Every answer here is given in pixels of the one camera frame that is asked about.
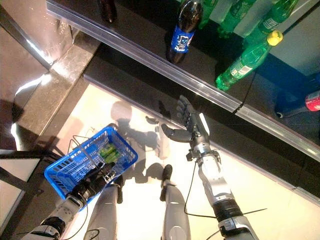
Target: metal trim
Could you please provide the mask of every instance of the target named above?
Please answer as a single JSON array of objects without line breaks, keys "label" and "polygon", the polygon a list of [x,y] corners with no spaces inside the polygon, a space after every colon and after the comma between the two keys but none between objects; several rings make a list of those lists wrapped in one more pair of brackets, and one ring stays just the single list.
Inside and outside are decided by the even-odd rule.
[{"label": "metal trim", "polygon": [[318,207],[320,207],[320,198],[313,195],[312,193],[304,190],[302,187],[297,187],[296,189],[293,190],[293,192],[297,195],[299,195],[300,197],[307,199],[309,202],[317,205]]},{"label": "metal trim", "polygon": [[249,105],[244,105],[236,112],[236,115],[320,162],[320,147],[318,145],[266,114]]},{"label": "metal trim", "polygon": [[209,83],[168,62],[166,59],[157,56],[113,30],[96,25],[89,19],[79,17],[72,13],[71,10],[65,9],[60,4],[58,6],[57,3],[50,0],[46,1],[46,5],[47,12],[54,17],[66,20],[70,25],[80,29],[82,32],[109,45],[214,104],[230,112],[233,112],[241,104],[241,101],[236,98],[218,90]]}]

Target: blue basket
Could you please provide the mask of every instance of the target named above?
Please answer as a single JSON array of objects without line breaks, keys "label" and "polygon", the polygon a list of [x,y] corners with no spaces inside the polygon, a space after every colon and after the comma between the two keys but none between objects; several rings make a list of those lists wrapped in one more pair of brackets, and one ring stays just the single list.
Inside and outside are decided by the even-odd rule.
[{"label": "blue basket", "polygon": [[99,152],[108,144],[114,144],[121,157],[113,166],[112,171],[118,178],[127,168],[138,159],[138,154],[133,148],[110,126],[103,128],[93,137],[76,147],[68,155],[48,166],[44,171],[45,178],[53,186],[62,199],[80,182],[92,169],[96,168],[87,157],[89,155],[96,165],[105,163]]}]

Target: green soda bottle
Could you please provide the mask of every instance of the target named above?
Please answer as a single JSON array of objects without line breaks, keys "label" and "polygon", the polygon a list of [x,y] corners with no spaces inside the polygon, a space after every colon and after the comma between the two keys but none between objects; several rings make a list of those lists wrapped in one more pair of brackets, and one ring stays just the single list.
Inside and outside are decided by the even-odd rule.
[{"label": "green soda bottle", "polygon": [[235,27],[246,16],[256,0],[237,0],[232,4],[220,27],[217,29],[220,38],[228,38]]},{"label": "green soda bottle", "polygon": [[264,41],[249,46],[224,73],[216,78],[216,87],[222,91],[227,91],[234,83],[259,67],[271,48],[280,43],[283,38],[282,33],[275,30]]},{"label": "green soda bottle", "polygon": [[201,22],[199,23],[198,28],[203,29],[204,26],[208,23],[209,17],[214,10],[215,6],[217,5],[218,0],[203,0],[202,8],[203,8],[203,13],[202,13],[202,19]]},{"label": "green soda bottle", "polygon": [[284,22],[291,15],[297,2],[298,0],[280,0],[274,4],[250,35],[244,39],[244,47],[259,43],[275,30],[280,23]]}]

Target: cola bottle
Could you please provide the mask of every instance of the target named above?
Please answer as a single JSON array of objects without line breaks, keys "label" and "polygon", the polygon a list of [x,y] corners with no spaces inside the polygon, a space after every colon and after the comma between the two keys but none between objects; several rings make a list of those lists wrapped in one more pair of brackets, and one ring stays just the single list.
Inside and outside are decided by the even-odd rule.
[{"label": "cola bottle", "polygon": [[202,14],[203,8],[199,0],[185,0],[180,5],[177,25],[166,55],[171,63],[178,64],[185,58]]},{"label": "cola bottle", "polygon": [[97,0],[101,17],[104,21],[113,23],[117,19],[117,9],[114,0]]},{"label": "cola bottle", "polygon": [[279,118],[290,118],[299,113],[316,112],[320,110],[320,90],[293,102],[277,103],[275,114]]}]

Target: cable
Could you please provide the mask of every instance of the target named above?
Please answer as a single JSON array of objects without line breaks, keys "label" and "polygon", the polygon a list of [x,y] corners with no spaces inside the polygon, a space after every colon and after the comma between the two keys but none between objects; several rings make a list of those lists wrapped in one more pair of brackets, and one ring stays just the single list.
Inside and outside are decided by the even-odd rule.
[{"label": "cable", "polygon": [[248,212],[244,213],[243,215],[253,214],[253,213],[260,212],[260,211],[267,210],[267,209],[268,209],[268,208],[262,208],[262,209],[259,209],[259,210],[248,211]]},{"label": "cable", "polygon": [[[193,173],[192,173],[192,179],[191,179],[191,183],[190,183],[189,192],[188,192],[188,195],[186,197],[185,204],[184,204],[184,213],[187,214],[187,215],[190,215],[190,216],[195,216],[195,217],[216,219],[215,216],[199,215],[199,214],[193,214],[193,213],[188,213],[187,212],[187,202],[188,202],[189,195],[190,195],[190,192],[191,192],[192,183],[194,181],[196,165],[197,165],[197,162],[195,161],[194,162],[194,168],[193,168]],[[262,209],[259,209],[259,210],[249,211],[249,212],[243,213],[243,215],[260,212],[260,211],[263,211],[263,210],[266,210],[266,209],[267,208],[262,208]]]},{"label": "cable", "polygon": [[82,198],[82,200],[84,200],[84,203],[85,203],[85,207],[86,207],[86,215],[85,215],[85,219],[84,219],[84,222],[83,222],[83,224],[81,225],[81,227],[79,228],[79,230],[78,231],[76,231],[76,233],[75,234],[73,234],[71,237],[69,237],[69,238],[66,238],[66,239],[62,239],[62,240],[69,240],[69,239],[72,239],[75,235],[77,235],[79,232],[80,232],[80,230],[83,228],[83,226],[85,225],[85,223],[86,223],[86,221],[87,221],[87,217],[88,217],[88,203],[87,203],[87,201],[86,201],[86,199],[83,197],[83,196],[81,196],[81,198]]},{"label": "cable", "polygon": [[211,237],[213,237],[214,235],[216,235],[218,232],[220,232],[220,230],[216,231],[214,234],[210,235],[206,240],[209,240]]},{"label": "cable", "polygon": [[30,233],[30,232],[29,232],[29,231],[26,231],[26,232],[20,232],[20,233],[15,234],[15,236],[16,236],[16,235],[21,235],[21,234],[28,234],[28,233]]},{"label": "cable", "polygon": [[252,83],[254,82],[254,80],[255,80],[255,78],[256,78],[256,75],[257,75],[257,71],[254,71],[254,75],[253,75],[253,77],[252,77],[252,80],[251,80],[251,83],[250,83],[250,85],[249,85],[248,91],[246,92],[242,103],[232,112],[233,114],[236,114],[236,113],[238,112],[238,110],[239,110],[240,108],[242,108],[243,105],[245,104],[246,99],[247,99],[247,97],[248,97],[248,95],[249,95],[249,92],[250,92],[250,90],[251,90]]},{"label": "cable", "polygon": [[192,183],[193,183],[193,181],[194,181],[196,165],[197,165],[197,162],[195,161],[195,162],[194,162],[194,168],[193,168],[193,173],[192,173],[192,179],[191,179],[191,183],[190,183],[189,192],[188,192],[188,195],[187,195],[187,197],[186,197],[185,204],[184,204],[184,213],[187,214],[187,215],[190,215],[190,216],[195,216],[195,217],[216,219],[215,216],[206,216],[206,215],[193,214],[193,213],[188,213],[188,212],[186,211],[186,210],[187,210],[187,202],[188,202],[188,199],[189,199],[189,195],[190,195]]},{"label": "cable", "polygon": [[[84,222],[83,222],[83,224],[81,225],[81,227],[79,228],[79,230],[78,231],[76,231],[76,233],[75,234],[73,234],[71,237],[69,237],[69,238],[66,238],[66,239],[62,239],[62,240],[69,240],[69,239],[72,239],[75,235],[77,235],[79,232],[80,232],[80,230],[83,228],[83,226],[85,225],[85,223],[86,223],[86,221],[87,221],[87,217],[88,217],[88,204],[87,204],[87,201],[86,201],[86,199],[83,197],[83,196],[81,196],[82,197],[82,200],[84,201],[84,203],[85,203],[85,207],[86,207],[86,215],[85,215],[85,219],[84,219]],[[15,235],[21,235],[21,234],[28,234],[28,233],[30,233],[30,231],[27,231],[27,232],[21,232],[21,233],[17,233],[17,234],[15,234]]]},{"label": "cable", "polygon": [[88,239],[88,240],[93,240],[95,237],[97,237],[97,236],[100,234],[100,230],[99,230],[99,229],[91,229],[91,230],[88,230],[88,231],[86,231],[86,233],[84,234],[83,240],[85,240],[85,237],[86,237],[87,233],[92,232],[92,231],[97,231],[97,234],[94,235],[94,236],[92,236],[92,237],[91,237],[90,239]]}]

